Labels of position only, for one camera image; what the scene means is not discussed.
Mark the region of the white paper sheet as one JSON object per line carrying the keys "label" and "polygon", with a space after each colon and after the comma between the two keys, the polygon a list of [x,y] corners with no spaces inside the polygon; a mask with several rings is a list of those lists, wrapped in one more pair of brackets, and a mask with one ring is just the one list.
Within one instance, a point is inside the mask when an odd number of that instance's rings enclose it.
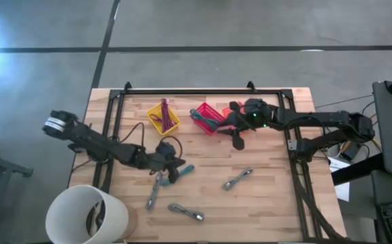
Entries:
{"label": "white paper sheet", "polygon": [[[348,163],[329,157],[329,168],[330,168],[330,172],[333,173],[337,170],[340,170],[342,168],[346,168],[349,166]],[[350,189],[350,183],[343,183],[343,184],[339,184],[337,186],[334,187],[335,191],[336,191],[336,196],[338,200],[342,200],[342,201],[346,201],[349,202],[349,189]]]}

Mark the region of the dark desk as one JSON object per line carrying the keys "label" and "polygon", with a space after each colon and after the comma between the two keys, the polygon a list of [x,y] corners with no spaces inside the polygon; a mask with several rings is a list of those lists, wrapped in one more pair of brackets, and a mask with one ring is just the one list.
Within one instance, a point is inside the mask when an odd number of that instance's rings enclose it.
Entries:
{"label": "dark desk", "polygon": [[[381,204],[392,204],[392,174],[383,171],[371,173],[375,208]],[[383,230],[381,218],[376,209],[376,240],[379,243],[390,244]]]}

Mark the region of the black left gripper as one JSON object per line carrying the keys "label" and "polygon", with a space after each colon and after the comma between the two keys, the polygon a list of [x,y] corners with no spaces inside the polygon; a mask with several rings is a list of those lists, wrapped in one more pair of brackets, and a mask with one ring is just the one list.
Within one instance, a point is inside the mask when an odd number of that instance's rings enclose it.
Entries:
{"label": "black left gripper", "polygon": [[156,152],[146,153],[144,146],[138,146],[139,150],[139,169],[149,169],[150,171],[168,171],[169,182],[176,183],[179,177],[179,170],[183,169],[186,161],[175,156],[174,159],[167,161],[162,155]]}

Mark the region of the red plastic mesh basket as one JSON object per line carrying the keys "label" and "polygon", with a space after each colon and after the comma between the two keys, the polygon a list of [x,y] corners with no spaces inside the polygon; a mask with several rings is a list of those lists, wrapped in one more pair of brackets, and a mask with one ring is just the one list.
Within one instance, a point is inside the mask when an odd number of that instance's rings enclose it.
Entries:
{"label": "red plastic mesh basket", "polygon": [[192,108],[190,118],[210,136],[216,133],[217,124],[224,120],[224,117],[206,102],[198,108]]}

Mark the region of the black aluminium table frame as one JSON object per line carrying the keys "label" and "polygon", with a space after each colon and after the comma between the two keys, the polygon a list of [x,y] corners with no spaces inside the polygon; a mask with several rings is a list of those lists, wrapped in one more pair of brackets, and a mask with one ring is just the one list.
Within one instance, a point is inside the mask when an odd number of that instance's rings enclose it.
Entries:
{"label": "black aluminium table frame", "polygon": [[295,183],[311,188],[308,169],[291,161],[289,139],[300,129],[260,129],[243,133],[244,150],[232,147],[229,136],[210,136],[190,118],[189,111],[206,102],[225,108],[232,100],[261,98],[269,104],[294,107],[296,89],[94,89],[85,121],[124,142],[143,142],[152,150],[160,134],[147,112],[168,98],[180,125],[170,143],[194,172],[161,188],[153,210],[145,208],[154,178],[115,163],[110,192],[137,216],[130,244],[299,242],[323,237],[324,231]]}

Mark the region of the yellow plastic mesh basket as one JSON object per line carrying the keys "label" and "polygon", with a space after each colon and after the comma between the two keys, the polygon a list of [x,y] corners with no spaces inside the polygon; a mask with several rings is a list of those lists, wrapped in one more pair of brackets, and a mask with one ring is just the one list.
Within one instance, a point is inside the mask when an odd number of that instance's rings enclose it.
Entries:
{"label": "yellow plastic mesh basket", "polygon": [[157,132],[162,136],[171,133],[180,125],[180,120],[174,110],[164,103],[151,108],[147,112],[147,116]]}

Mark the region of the black slanted bar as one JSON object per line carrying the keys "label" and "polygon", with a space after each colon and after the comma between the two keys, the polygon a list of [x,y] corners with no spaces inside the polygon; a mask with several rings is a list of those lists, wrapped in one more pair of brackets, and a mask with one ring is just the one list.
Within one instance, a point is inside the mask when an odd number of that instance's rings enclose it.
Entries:
{"label": "black slanted bar", "polygon": [[344,184],[371,174],[374,170],[385,170],[382,153],[371,156],[363,161],[338,169],[331,173],[335,186]]}

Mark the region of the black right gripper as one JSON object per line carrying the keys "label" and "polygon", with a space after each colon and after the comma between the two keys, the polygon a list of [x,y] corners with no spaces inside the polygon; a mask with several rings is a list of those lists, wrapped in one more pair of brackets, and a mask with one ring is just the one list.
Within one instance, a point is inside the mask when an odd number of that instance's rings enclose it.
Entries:
{"label": "black right gripper", "polygon": [[[273,118],[273,110],[269,104],[259,98],[249,98],[244,104],[237,102],[230,102],[230,109],[239,111],[242,109],[242,113],[246,116],[246,121],[250,127],[249,130],[255,131],[257,128],[267,127],[269,120]],[[234,126],[233,123],[223,121],[217,124],[217,127],[230,127]],[[232,145],[236,150],[244,149],[244,140],[241,138],[238,129],[235,130],[219,130],[218,134],[225,134],[232,137]]]}

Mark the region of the orange plastic mesh basket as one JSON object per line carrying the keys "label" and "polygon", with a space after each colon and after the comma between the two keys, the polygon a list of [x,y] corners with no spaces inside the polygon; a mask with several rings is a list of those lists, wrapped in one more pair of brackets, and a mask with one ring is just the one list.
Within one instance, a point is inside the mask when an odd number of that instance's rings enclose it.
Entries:
{"label": "orange plastic mesh basket", "polygon": [[[231,119],[230,119],[230,115],[231,115],[231,113],[232,113],[233,111],[234,111],[234,110],[232,110],[232,109],[230,109],[230,108],[224,108],[224,109],[223,109],[223,115],[224,115],[224,117],[225,117],[225,120],[224,120],[224,121],[227,121],[227,122],[232,123],[232,121],[231,121]],[[219,131],[219,130],[235,130],[235,129],[238,129],[239,131],[246,131],[246,130],[249,130],[250,127],[249,127],[249,125],[247,125],[247,126],[240,126],[240,127],[236,127],[236,126],[220,127],[220,128],[218,129],[218,131]]]}

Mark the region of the black power supply box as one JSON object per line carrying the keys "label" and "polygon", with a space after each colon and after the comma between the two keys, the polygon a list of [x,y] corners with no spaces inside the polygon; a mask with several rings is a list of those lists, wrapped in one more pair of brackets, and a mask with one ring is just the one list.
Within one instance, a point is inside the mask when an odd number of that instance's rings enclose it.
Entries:
{"label": "black power supply box", "polygon": [[360,152],[363,144],[358,142],[347,142],[344,147],[341,149],[340,156],[341,158],[352,161]]}

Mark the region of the white bucket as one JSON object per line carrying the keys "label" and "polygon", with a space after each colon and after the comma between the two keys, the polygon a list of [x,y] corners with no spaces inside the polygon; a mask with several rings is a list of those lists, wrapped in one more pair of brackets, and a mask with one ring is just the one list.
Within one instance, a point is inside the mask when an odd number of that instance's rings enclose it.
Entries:
{"label": "white bucket", "polygon": [[[105,203],[105,216],[99,230],[90,236],[87,216],[97,203]],[[54,244],[111,244],[129,225],[129,211],[119,199],[93,186],[73,186],[60,193],[50,205],[45,229]]]}

